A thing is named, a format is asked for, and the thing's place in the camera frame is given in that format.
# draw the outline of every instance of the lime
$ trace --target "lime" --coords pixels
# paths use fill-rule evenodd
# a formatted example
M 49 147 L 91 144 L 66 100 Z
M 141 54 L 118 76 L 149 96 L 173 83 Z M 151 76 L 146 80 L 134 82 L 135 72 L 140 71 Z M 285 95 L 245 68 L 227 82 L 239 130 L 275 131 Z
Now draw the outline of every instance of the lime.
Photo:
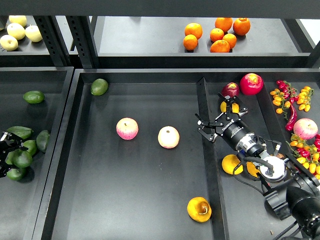
M 7 177 L 14 181 L 21 180 L 27 173 L 25 168 L 12 168 L 7 172 Z
M 94 96 L 100 96 L 108 90 L 108 82 L 102 78 L 94 80 L 91 85 L 91 94 Z
M 13 159 L 13 164 L 16 165 L 18 168 L 26 168 L 32 164 L 32 156 L 27 151 L 18 150 L 18 157 Z
M 47 150 L 49 138 L 50 133 L 48 130 L 42 130 L 36 137 L 36 146 L 43 153 L 45 153 Z
M 14 164 L 14 160 L 19 156 L 19 154 L 20 153 L 19 153 L 18 149 L 9 152 L 8 155 L 6 156 L 5 162 L 9 165 Z
M 27 140 L 23 143 L 23 146 L 28 148 L 26 151 L 30 153 L 31 156 L 35 155 L 38 150 L 36 140 Z
M 45 100 L 45 95 L 41 91 L 28 91 L 23 95 L 23 99 L 29 104 L 38 104 Z
M 22 139 L 29 138 L 34 132 L 31 128 L 25 126 L 12 126 L 9 127 L 6 131 L 17 135 Z

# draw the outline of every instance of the yellow cherry tomato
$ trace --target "yellow cherry tomato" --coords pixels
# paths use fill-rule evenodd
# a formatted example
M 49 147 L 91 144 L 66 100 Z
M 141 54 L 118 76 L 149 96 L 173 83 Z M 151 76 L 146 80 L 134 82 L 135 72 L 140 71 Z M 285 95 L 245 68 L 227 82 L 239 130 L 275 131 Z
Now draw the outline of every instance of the yellow cherry tomato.
M 281 102 L 277 101 L 277 100 L 273 100 L 272 103 L 276 106 L 280 106 Z
M 305 105 L 304 111 L 309 112 L 311 106 L 309 104 Z
M 303 109 L 305 109 L 305 107 L 306 107 L 306 105 L 301 104 L 301 105 L 299 106 L 299 110 L 303 110 Z
M 295 147 L 298 145 L 298 141 L 292 141 L 290 142 L 290 146 Z
M 310 173 L 314 174 L 316 172 L 317 165 L 315 163 L 309 164 L 309 171 Z
M 297 104 L 302 104 L 304 100 L 302 98 L 299 98 L 298 101 L 296 101 Z
M 304 166 L 306 169 L 309 169 L 309 163 L 306 161 L 302 164 L 302 166 Z
M 306 158 L 303 157 L 303 156 L 298 157 L 296 160 L 297 160 L 299 163 L 301 163 L 301 164 L 304 164 L 304 163 L 306 162 Z
M 315 154 L 313 154 L 312 159 L 314 161 L 317 161 L 317 160 L 319 160 L 319 157 L 320 157 L 320 154 L 318 152 L 316 152 Z
M 284 111 L 282 110 L 282 108 L 277 108 L 277 109 L 275 110 L 275 112 L 276 112 L 277 114 L 282 114 Z
M 296 145 L 297 148 L 303 148 L 304 147 L 304 144 L 302 142 L 299 142 L 297 145 Z
M 286 102 L 284 103 L 284 106 L 285 106 L 286 108 L 290 108 L 290 105 L 291 105 L 291 103 L 290 103 L 289 101 L 286 101 Z

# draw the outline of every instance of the metal shelf frame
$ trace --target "metal shelf frame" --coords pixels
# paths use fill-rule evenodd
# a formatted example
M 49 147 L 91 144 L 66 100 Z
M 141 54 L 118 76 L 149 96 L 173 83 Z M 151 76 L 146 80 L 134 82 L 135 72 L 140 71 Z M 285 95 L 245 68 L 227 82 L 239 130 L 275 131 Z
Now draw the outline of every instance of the metal shelf frame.
M 55 66 L 70 66 L 70 56 L 66 51 L 59 27 L 52 16 L 66 16 L 79 54 L 81 65 L 85 69 L 94 68 L 319 68 L 320 45 L 314 46 L 300 20 L 320 19 L 318 0 L 308 4 L 299 0 L 241 0 L 236 7 L 232 0 L 223 5 L 209 0 L 194 2 L 186 0 L 164 0 L 153 2 L 146 0 L 63 0 L 34 4 L 32 0 L 9 2 L 0 9 L 0 16 L 23 14 L 47 16 L 50 40 L 46 46 Z M 144 55 L 99 55 L 94 40 L 94 26 L 88 16 L 128 16 L 128 17 L 212 17 L 212 16 L 246 16 L 248 18 L 281 18 L 291 35 L 298 54 L 144 54 Z

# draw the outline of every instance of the black surface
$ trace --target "black surface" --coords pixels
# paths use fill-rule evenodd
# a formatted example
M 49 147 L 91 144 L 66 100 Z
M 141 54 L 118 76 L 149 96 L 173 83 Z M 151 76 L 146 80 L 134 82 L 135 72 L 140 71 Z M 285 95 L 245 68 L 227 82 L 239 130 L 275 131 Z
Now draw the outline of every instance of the black surface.
M 214 143 L 213 158 L 207 161 L 210 151 L 204 148 L 203 152 L 201 135 L 196 132 L 195 82 L 202 77 L 207 80 L 215 116 L 219 107 L 216 93 L 226 83 L 239 82 L 251 72 L 260 74 L 266 86 L 279 78 L 319 86 L 318 69 L 77 70 L 62 122 L 66 131 L 60 132 L 65 140 L 57 146 L 57 150 L 62 148 L 61 167 L 56 175 L 49 174 L 51 179 L 55 176 L 56 191 L 62 192 L 61 196 L 52 196 L 50 204 L 59 206 L 57 215 L 50 215 L 51 225 L 44 232 L 50 233 L 54 224 L 53 239 L 224 239 L 219 229 L 215 230 L 215 218 L 223 216 L 218 211 L 225 211 L 226 239 L 274 238 L 294 219 L 280 221 L 265 206 L 260 193 L 222 170 L 223 157 L 235 153 L 222 138 Z M 90 83 L 96 78 L 110 83 L 110 89 L 101 97 L 90 94 Z M 260 108 L 262 102 L 270 101 L 263 96 L 240 95 L 249 108 L 242 119 L 258 135 L 282 140 L 283 132 L 275 129 L 280 120 L 270 109 Z M 310 114 L 310 118 L 317 118 L 313 115 L 316 113 Z M 124 116 L 133 117 L 139 124 L 139 133 L 132 141 L 121 140 L 115 130 Z M 177 148 L 167 150 L 158 144 L 157 125 L 171 123 L 181 138 Z M 208 167 L 213 165 L 218 166 L 220 183 L 210 178 L 214 168 Z M 239 177 L 260 188 L 260 183 Z M 211 204 L 211 196 L 217 193 L 223 193 L 225 209 L 213 209 L 212 225 L 199 224 L 188 217 L 186 205 L 190 198 L 202 195 L 209 197 Z M 152 212 L 142 213 L 149 205 Z
M 36 139 L 42 130 L 51 132 L 46 154 L 38 152 L 34 156 L 25 178 L 19 182 L 7 177 L 0 179 L 0 235 L 3 240 L 32 237 L 71 76 L 71 67 L 0 70 L 1 131 L 12 126 L 29 127 L 34 131 L 30 139 Z M 42 91 L 44 102 L 25 102 L 22 96 L 31 90 Z
M 237 36 L 235 54 L 297 54 L 298 50 L 281 19 L 250 18 L 251 28 Z M 99 56 L 149 56 L 187 53 L 185 27 L 199 23 L 203 34 L 189 55 L 212 56 L 210 31 L 216 17 L 114 17 L 99 16 L 94 32 Z M 234 34 L 231 28 L 228 33 Z
M 8 2 L 0 9 L 0 15 L 48 16 L 157 16 L 157 17 L 212 17 L 247 16 L 248 18 L 318 19 L 320 8 L 317 0 L 307 3 L 300 0 L 164 0 L 150 4 L 146 0 L 32 0 Z

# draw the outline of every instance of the cherry tomato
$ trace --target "cherry tomato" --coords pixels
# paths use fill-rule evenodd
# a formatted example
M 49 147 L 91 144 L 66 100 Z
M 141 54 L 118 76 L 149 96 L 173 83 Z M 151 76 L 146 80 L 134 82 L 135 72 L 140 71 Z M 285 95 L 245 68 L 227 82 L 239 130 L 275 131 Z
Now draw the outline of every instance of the cherry tomato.
M 302 142 L 299 142 L 297 145 L 296 145 L 297 148 L 300 148 L 300 149 L 303 149 L 304 147 L 304 144 Z
M 303 156 L 298 157 L 296 160 L 301 164 L 304 164 L 306 162 L 306 158 Z
M 320 154 L 318 152 L 316 152 L 315 154 L 313 154 L 312 159 L 314 161 L 317 161 L 317 160 L 319 160 L 319 157 L 320 157 Z
M 304 111 L 309 112 L 311 106 L 309 104 L 305 105 Z
M 315 163 L 309 164 L 309 171 L 310 173 L 314 174 L 316 172 L 317 165 Z
M 280 106 L 281 102 L 277 101 L 277 100 L 273 100 L 272 103 L 276 106 Z
M 298 145 L 298 141 L 292 141 L 290 142 L 290 146 L 295 147 Z
M 301 104 L 301 105 L 299 106 L 299 110 L 303 110 L 303 109 L 305 109 L 305 107 L 306 107 L 306 105 Z
M 276 112 L 277 114 L 282 114 L 284 111 L 282 110 L 282 108 L 277 108 L 277 109 L 275 110 L 275 112 Z
M 306 169 L 309 169 L 309 163 L 308 163 L 308 162 L 304 162 L 304 163 L 302 164 L 302 166 L 304 166 Z

